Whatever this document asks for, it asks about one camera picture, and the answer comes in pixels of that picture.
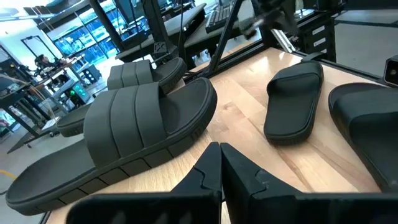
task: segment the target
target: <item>slide sandal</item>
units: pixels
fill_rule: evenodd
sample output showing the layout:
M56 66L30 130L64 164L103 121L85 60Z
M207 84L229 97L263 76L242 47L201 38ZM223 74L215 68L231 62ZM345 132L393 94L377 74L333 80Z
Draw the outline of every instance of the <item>slide sandal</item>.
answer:
M152 68L149 60L128 62L113 66L107 81L109 90L159 82L164 93L173 90L174 86L184 76L187 65L182 58L174 58L165 64Z
M311 134L323 83L318 62L301 62L279 71L267 85L264 134L271 144L290 145Z
M116 90L128 86L136 86L159 82L164 93L174 89L178 81L184 76L187 65L182 58L175 58L152 69L149 60L129 62L113 66L108 78L108 89ZM75 136L83 133L83 123L90 104L66 114L57 122L57 129L63 137Z
M216 104L205 78L167 96L158 83L102 92L87 112L84 140L29 166L7 204L23 215L51 211L163 164L199 138Z
M398 90L350 83L329 94L338 130L383 192L398 192Z

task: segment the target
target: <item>computer monitor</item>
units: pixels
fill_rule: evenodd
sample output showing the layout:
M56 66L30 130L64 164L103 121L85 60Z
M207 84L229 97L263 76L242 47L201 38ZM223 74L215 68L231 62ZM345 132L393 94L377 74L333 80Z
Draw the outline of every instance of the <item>computer monitor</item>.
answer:
M14 82L8 78L0 77L0 91L6 90Z

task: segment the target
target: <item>keyboard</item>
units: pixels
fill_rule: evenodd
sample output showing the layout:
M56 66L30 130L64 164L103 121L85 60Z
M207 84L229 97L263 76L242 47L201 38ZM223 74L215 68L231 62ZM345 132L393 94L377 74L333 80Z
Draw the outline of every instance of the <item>keyboard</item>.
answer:
M231 14L231 10L232 4L228 4L227 6L220 6L211 12L205 27L206 33L210 33L211 31L224 27L226 20Z

